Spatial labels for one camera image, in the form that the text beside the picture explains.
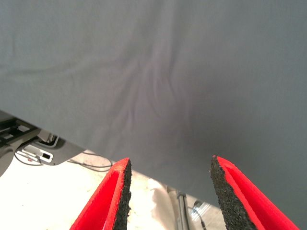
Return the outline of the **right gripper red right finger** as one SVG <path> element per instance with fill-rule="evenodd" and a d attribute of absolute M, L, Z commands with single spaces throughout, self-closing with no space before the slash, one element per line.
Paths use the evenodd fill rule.
<path fill-rule="evenodd" d="M 232 162 L 214 155 L 211 179 L 228 230 L 297 230 Z"/>

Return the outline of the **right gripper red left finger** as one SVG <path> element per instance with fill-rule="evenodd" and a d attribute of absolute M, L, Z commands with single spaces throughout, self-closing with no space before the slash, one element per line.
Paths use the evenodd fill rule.
<path fill-rule="evenodd" d="M 71 230 L 126 230 L 131 199 L 131 162 L 116 162 L 84 206 Z"/>

